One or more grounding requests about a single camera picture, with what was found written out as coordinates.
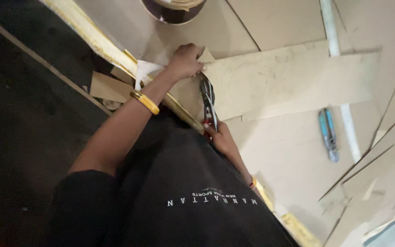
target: black t-shirt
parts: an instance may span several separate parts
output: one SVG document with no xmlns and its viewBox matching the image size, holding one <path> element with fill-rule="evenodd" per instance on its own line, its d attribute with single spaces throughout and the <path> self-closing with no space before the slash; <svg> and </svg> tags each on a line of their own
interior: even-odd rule
<svg viewBox="0 0 395 247">
<path fill-rule="evenodd" d="M 48 246 L 298 246 L 236 169 L 168 110 L 151 118 L 117 177 L 68 175 Z"/>
</svg>

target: bracelet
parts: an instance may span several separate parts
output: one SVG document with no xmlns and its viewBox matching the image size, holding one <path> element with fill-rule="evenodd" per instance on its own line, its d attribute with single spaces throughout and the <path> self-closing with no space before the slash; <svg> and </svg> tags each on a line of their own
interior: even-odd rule
<svg viewBox="0 0 395 247">
<path fill-rule="evenodd" d="M 139 100 L 154 115 L 158 115 L 159 108 L 155 105 L 155 103 L 153 103 L 153 101 L 150 100 L 150 98 L 148 98 L 144 94 L 140 93 L 140 91 L 134 89 L 133 91 L 130 92 L 130 96 Z"/>
<path fill-rule="evenodd" d="M 251 178 L 252 178 L 252 183 L 249 185 L 249 187 L 252 190 L 255 190 L 255 188 L 257 188 L 257 179 L 254 176 L 252 176 L 252 175 L 251 175 Z"/>
</svg>

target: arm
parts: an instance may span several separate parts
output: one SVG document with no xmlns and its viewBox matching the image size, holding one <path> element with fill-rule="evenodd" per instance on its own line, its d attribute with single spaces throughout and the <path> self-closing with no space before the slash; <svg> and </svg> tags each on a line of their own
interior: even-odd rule
<svg viewBox="0 0 395 247">
<path fill-rule="evenodd" d="M 168 91 L 181 79 L 202 70 L 196 61 L 199 50 L 194 44 L 180 46 L 166 68 L 141 93 L 159 105 Z M 132 98 L 114 113 L 91 137 L 69 173 L 97 170 L 115 176 L 118 165 L 135 144 L 152 112 Z"/>
<path fill-rule="evenodd" d="M 207 139 L 213 142 L 216 149 L 233 164 L 237 171 L 239 171 L 243 181 L 249 186 L 252 183 L 252 177 L 243 163 L 239 149 L 231 136 L 228 126 L 220 121 L 217 121 L 217 126 L 218 132 L 212 126 L 204 124 L 206 134 L 211 137 L 211 140 L 209 138 Z M 254 192 L 263 200 L 257 188 L 254 189 Z"/>
</svg>

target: gold bangle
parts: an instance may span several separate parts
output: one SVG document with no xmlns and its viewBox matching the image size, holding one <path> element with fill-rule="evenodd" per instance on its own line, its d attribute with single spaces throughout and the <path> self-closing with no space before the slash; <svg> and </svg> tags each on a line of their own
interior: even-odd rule
<svg viewBox="0 0 395 247">
<path fill-rule="evenodd" d="M 159 108 L 155 105 L 155 103 L 153 103 L 153 101 L 150 100 L 150 98 L 148 98 L 144 94 L 140 93 L 140 91 L 134 89 L 133 91 L 130 92 L 130 96 L 139 100 L 154 115 L 158 115 Z"/>
</svg>

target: person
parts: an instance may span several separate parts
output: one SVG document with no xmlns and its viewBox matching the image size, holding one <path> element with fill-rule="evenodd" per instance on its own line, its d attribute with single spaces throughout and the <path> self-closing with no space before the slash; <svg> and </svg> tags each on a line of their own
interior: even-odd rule
<svg viewBox="0 0 395 247">
<path fill-rule="evenodd" d="M 158 105 L 203 69 L 180 46 L 140 92 Z M 129 99 L 91 137 L 49 209 L 48 246 L 298 246 L 250 188 L 226 124 L 208 140 L 161 106 Z"/>
</svg>

